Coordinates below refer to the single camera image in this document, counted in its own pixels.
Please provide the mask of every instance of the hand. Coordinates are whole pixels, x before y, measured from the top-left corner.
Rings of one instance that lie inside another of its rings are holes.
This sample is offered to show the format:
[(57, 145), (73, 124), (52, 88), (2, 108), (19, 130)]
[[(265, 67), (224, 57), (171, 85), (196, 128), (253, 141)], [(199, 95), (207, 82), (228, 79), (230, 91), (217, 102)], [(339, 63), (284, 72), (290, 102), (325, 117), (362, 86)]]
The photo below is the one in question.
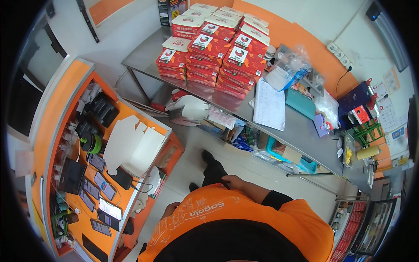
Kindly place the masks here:
[(227, 182), (231, 189), (243, 190), (244, 185), (247, 183), (236, 175), (227, 175), (221, 178)]
[(180, 205), (181, 203), (180, 202), (174, 202), (174, 203), (171, 203), (171, 204), (169, 204), (167, 207), (166, 207), (166, 210), (164, 210), (164, 213), (163, 213), (163, 216), (161, 217), (161, 219), (163, 219), (163, 218), (165, 218), (165, 217), (168, 217), (168, 216), (170, 216), (170, 215), (172, 215), (173, 214), (173, 212), (175, 211), (175, 209)]

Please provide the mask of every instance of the stack of boxes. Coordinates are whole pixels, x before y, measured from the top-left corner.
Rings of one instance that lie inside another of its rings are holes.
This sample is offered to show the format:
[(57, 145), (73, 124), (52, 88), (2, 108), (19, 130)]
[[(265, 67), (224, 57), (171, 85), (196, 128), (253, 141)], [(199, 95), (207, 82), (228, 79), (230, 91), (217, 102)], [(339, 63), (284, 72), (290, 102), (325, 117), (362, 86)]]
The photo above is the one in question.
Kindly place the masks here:
[[(160, 75), (201, 83), (244, 99), (266, 67), (268, 23), (233, 8), (217, 9), (194, 4), (173, 19), (177, 37), (165, 42), (168, 52), (164, 50), (156, 63)], [(176, 41), (182, 38), (180, 50)]]

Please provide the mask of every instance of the white box lid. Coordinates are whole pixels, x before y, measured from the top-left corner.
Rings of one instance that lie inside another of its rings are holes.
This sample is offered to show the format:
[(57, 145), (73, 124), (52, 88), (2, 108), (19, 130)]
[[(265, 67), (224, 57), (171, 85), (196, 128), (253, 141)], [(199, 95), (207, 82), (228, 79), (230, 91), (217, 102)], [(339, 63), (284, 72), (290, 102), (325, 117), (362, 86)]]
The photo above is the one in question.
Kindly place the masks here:
[(221, 10), (217, 10), (217, 11), (215, 11), (212, 14), (215, 15), (215, 16), (218, 16), (218, 17), (222, 17), (222, 18), (225, 18), (225, 19), (233, 20), (233, 21), (235, 21), (237, 23), (241, 20), (241, 17), (240, 16), (236, 16), (236, 15), (233, 15), (232, 13), (224, 12), (224, 11), (221, 11)]
[(251, 19), (254, 19), (254, 20), (256, 20), (256, 21), (259, 21), (259, 23), (260, 23), (261, 25), (263, 25), (264, 27), (268, 27), (268, 25), (269, 25), (269, 23), (268, 23), (268, 22), (266, 22), (265, 20), (260, 19), (259, 17), (254, 16), (254, 15), (252, 15), (252, 14), (250, 14), (250, 13), (245, 13), (245, 14), (244, 14), (244, 16), (245, 16), (245, 17), (250, 17)]
[(163, 47), (181, 52), (188, 52), (188, 44), (192, 40), (171, 36), (163, 43)]
[(245, 34), (248, 34), (250, 37), (253, 37), (255, 40), (269, 46), (269, 41), (271, 40), (269, 36), (262, 34), (260, 31), (255, 28), (244, 24), (241, 27), (241, 31)]
[(198, 16), (180, 15), (175, 17), (175, 19), (172, 20), (172, 23), (187, 27), (201, 27), (204, 23), (204, 18)]
[(264, 27), (263, 25), (261, 25), (259, 23), (259, 21), (256, 21), (250, 17), (245, 17), (243, 19), (243, 21), (245, 21), (246, 23), (248, 23), (249, 25), (253, 26), (254, 28), (258, 29), (260, 32), (264, 33), (265, 35), (269, 35), (269, 29)]
[(242, 17), (244, 16), (243, 12), (236, 10), (234, 8), (228, 7), (228, 6), (223, 6), (220, 8), (220, 10), (224, 12), (232, 13), (233, 15), (236, 15), (236, 16), (242, 16)]
[(206, 10), (209, 11), (211, 13), (217, 11), (218, 7), (213, 6), (213, 5), (204, 5), (204, 4), (193, 4), (191, 5), (190, 9), (195, 9), (195, 10)]
[(238, 24), (237, 22), (233, 20), (221, 18), (215, 15), (208, 16), (207, 18), (205, 18), (205, 22), (212, 23), (218, 26), (231, 28), (233, 30), (237, 27), (237, 24)]

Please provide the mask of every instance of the box packaging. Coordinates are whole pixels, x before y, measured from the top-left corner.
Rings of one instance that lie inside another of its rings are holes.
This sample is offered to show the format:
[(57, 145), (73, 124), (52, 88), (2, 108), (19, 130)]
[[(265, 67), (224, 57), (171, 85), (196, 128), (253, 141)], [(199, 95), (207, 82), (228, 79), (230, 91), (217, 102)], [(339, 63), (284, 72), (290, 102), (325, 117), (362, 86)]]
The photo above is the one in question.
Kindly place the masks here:
[(254, 81), (249, 80), (248, 78), (245, 78), (242, 75), (238, 75), (224, 67), (220, 68), (220, 77), (229, 80), (235, 83), (237, 86), (240, 86), (241, 88), (249, 91), (252, 90), (252, 88), (255, 86)]
[(264, 27), (268, 27), (268, 25), (269, 25), (269, 23), (268, 23), (268, 22), (266, 22), (265, 20), (260, 19), (259, 17), (254, 16), (254, 15), (252, 15), (252, 14), (250, 14), (250, 13), (245, 13), (245, 14), (244, 14), (244, 16), (245, 16), (245, 17), (250, 17), (250, 18), (251, 18), (251, 19), (253, 19), (253, 20), (259, 21), (259, 23), (260, 23), (261, 25), (263, 25)]
[(262, 32), (265, 35), (269, 35), (269, 29), (268, 28), (264, 27), (258, 21), (254, 20), (254, 19), (251, 19), (250, 17), (245, 17), (243, 19), (243, 21), (240, 23), (240, 25), (238, 26), (238, 28), (241, 29), (244, 24), (247, 24), (247, 25), (257, 29), (258, 31)]
[(176, 31), (173, 30), (173, 36), (179, 37), (179, 38), (186, 38), (186, 39), (192, 39), (197, 36), (197, 34), (184, 32), (184, 31)]
[(218, 7), (212, 5), (203, 5), (203, 4), (193, 4), (191, 5), (190, 9), (200, 10), (200, 11), (208, 11), (208, 12), (215, 12), (217, 11)]
[(201, 83), (207, 86), (215, 87), (215, 81), (207, 80), (197, 75), (191, 75), (189, 72), (186, 73), (189, 81)]
[(171, 26), (172, 20), (183, 14), (188, 8), (186, 0), (157, 0), (157, 4), (162, 26)]
[(221, 17), (221, 18), (232, 20), (236, 23), (239, 23), (240, 20), (241, 20), (241, 16), (236, 16), (236, 15), (233, 15), (232, 13), (224, 12), (224, 11), (221, 11), (221, 10), (217, 10), (212, 14), (215, 15), (215, 16)]
[(187, 68), (187, 72), (192, 75), (192, 76), (200, 76), (202, 78), (205, 78), (209, 81), (217, 81), (217, 72), (212, 72), (210, 73), (210, 71), (206, 70), (206, 69), (199, 69), (196, 67), (190, 67), (188, 65), (186, 65)]
[(206, 17), (205, 22), (208, 22), (213, 25), (217, 25), (219, 27), (223, 27), (225, 29), (232, 30), (232, 31), (236, 31), (237, 26), (238, 26), (238, 23), (234, 22), (233, 20), (225, 19), (225, 18), (218, 17), (215, 15)]
[(157, 66), (161, 67), (172, 67), (174, 70), (170, 71), (179, 71), (179, 69), (186, 68), (186, 56), (187, 52), (176, 51), (172, 49), (163, 49), (163, 52), (159, 55), (156, 60)]
[(231, 43), (262, 58), (266, 54), (269, 41), (269, 36), (265, 36), (258, 30), (245, 24), (242, 30), (237, 32)]
[(213, 65), (212, 63), (207, 63), (206, 61), (200, 60), (199, 57), (187, 56), (186, 65), (193, 68), (205, 69), (212, 72), (219, 72), (220, 66)]
[(188, 45), (188, 53), (215, 65), (222, 65), (222, 60), (230, 46), (231, 44), (227, 41), (199, 34)]
[(217, 83), (219, 83), (220, 85), (222, 85), (224, 87), (231, 88), (231, 89), (233, 89), (236, 92), (239, 92), (241, 94), (247, 95), (249, 93), (249, 90), (246, 90), (244, 88), (241, 88), (241, 87), (237, 86), (235, 83), (233, 83), (233, 82), (231, 82), (229, 80), (226, 80), (224, 78), (220, 78), (219, 77), (218, 80), (217, 80)]
[(180, 15), (172, 20), (172, 29), (196, 34), (203, 23), (203, 17)]
[(163, 43), (163, 47), (176, 51), (188, 52), (188, 44), (190, 43), (190, 40), (171, 36)]
[(215, 90), (218, 90), (218, 91), (220, 91), (220, 92), (223, 92), (223, 93), (229, 94), (229, 95), (231, 95), (231, 96), (235, 96), (235, 97), (237, 97), (237, 98), (239, 98), (239, 99), (241, 99), (241, 100), (243, 100), (243, 99), (246, 97), (246, 95), (245, 95), (245, 94), (239, 93), (239, 92), (237, 92), (237, 91), (236, 91), (236, 90), (234, 90), (234, 89), (231, 89), (231, 88), (228, 88), (228, 87), (226, 87), (226, 86), (223, 86), (223, 85), (222, 85), (222, 84), (220, 84), (220, 83), (217, 83), (217, 84), (215, 85)]
[(205, 22), (204, 25), (198, 30), (197, 34), (205, 34), (216, 39), (230, 42), (230, 40), (234, 37), (235, 31)]
[(223, 6), (223, 7), (220, 8), (220, 10), (224, 11), (224, 12), (231, 13), (231, 14), (236, 15), (236, 16), (241, 16), (241, 17), (244, 16), (243, 12), (241, 12), (239, 10), (236, 10), (234, 8), (228, 7), (228, 6)]
[(262, 76), (266, 60), (254, 53), (234, 46), (228, 50), (223, 65), (224, 68), (231, 72), (257, 82)]
[(188, 9), (186, 10), (182, 15), (184, 16), (198, 16), (198, 17), (208, 17), (212, 15), (211, 12), (207, 10), (194, 10), (194, 9)]
[(175, 73), (175, 72), (160, 70), (160, 69), (158, 69), (158, 72), (160, 73), (161, 76), (168, 76), (168, 77), (171, 77), (171, 78), (176, 78), (176, 79), (186, 81), (186, 75), (182, 72)]

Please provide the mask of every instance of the smartphone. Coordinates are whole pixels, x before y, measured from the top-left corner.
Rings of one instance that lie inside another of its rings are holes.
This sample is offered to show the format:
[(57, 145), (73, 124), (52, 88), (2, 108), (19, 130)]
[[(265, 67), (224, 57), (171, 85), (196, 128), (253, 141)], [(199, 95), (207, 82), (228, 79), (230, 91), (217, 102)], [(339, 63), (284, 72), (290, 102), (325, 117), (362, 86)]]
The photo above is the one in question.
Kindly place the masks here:
[(81, 187), (86, 190), (87, 193), (89, 193), (90, 195), (92, 195), (92, 197), (94, 197), (95, 199), (99, 200), (99, 195), (100, 195), (100, 189), (93, 185), (92, 182), (90, 182), (89, 179), (86, 179), (85, 177), (83, 177), (81, 179)]
[(93, 219), (90, 219), (90, 223), (92, 224), (93, 230), (98, 231), (99, 233), (105, 234), (107, 236), (112, 236), (109, 226), (99, 223), (98, 221), (95, 221)]
[(105, 159), (103, 159), (97, 154), (86, 154), (86, 161), (100, 172), (103, 172), (105, 170)]
[(95, 203), (93, 200), (87, 195), (86, 191), (84, 189), (80, 188), (79, 196), (81, 197), (81, 200), (86, 204), (86, 206), (89, 208), (91, 212), (95, 209)]
[(104, 179), (104, 177), (102, 176), (102, 174), (100, 172), (97, 172), (94, 178), (94, 181), (96, 183), (96, 185), (98, 185), (98, 187), (102, 190), (102, 192), (105, 194), (105, 196), (109, 199), (109, 200), (113, 200), (115, 197), (115, 190), (109, 185), (108, 182), (106, 182), (106, 180)]
[(108, 215), (118, 219), (121, 221), (122, 218), (122, 209), (111, 205), (110, 203), (106, 202), (103, 198), (99, 198), (99, 209), (105, 212)]
[(119, 220), (98, 209), (99, 221), (119, 232)]

